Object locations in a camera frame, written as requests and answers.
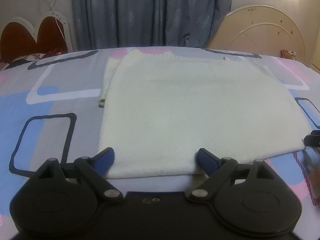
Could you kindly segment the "blue grey curtain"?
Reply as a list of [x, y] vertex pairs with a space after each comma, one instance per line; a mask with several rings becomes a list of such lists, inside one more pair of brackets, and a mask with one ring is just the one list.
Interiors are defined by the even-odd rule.
[[81, 50], [204, 47], [232, 0], [72, 0]]

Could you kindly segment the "cream round headboard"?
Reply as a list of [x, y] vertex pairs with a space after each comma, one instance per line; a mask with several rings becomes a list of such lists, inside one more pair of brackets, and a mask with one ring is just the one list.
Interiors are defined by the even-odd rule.
[[230, 12], [206, 47], [276, 57], [287, 50], [294, 52], [297, 61], [306, 63], [297, 25], [286, 13], [268, 5], [248, 5]]

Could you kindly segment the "white knitted sweater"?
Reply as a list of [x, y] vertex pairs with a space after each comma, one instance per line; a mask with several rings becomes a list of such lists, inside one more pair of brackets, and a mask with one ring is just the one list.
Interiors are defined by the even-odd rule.
[[99, 149], [114, 149], [107, 178], [198, 174], [205, 148], [240, 163], [303, 149], [311, 127], [266, 66], [147, 54], [109, 58]]

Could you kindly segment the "red heart shaped headboard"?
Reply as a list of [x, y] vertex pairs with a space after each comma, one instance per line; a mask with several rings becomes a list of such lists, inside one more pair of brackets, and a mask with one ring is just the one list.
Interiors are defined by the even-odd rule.
[[1, 32], [1, 62], [32, 54], [73, 51], [67, 18], [59, 12], [43, 14], [34, 27], [22, 17], [9, 21]]

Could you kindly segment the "orange patterned cloth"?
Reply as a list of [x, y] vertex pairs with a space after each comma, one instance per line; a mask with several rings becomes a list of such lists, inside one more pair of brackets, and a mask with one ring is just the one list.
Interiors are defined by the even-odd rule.
[[280, 51], [280, 57], [282, 59], [289, 59], [289, 60], [296, 61], [296, 52], [283, 49]]

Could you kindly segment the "cream wardrobe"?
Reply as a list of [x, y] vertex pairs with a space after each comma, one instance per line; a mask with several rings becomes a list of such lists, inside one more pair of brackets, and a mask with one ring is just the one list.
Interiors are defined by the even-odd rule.
[[315, 49], [310, 61], [310, 68], [312, 68], [318, 74], [320, 73], [320, 31], [318, 32]]

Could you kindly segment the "dark red patterned pillow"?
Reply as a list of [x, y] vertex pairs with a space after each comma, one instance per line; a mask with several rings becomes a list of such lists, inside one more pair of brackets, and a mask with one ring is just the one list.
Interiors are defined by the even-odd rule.
[[5, 51], [1, 56], [1, 70], [20, 66], [25, 63], [39, 61], [52, 56], [68, 53], [68, 50], [54, 49], [46, 53], [27, 53], [27, 51]]

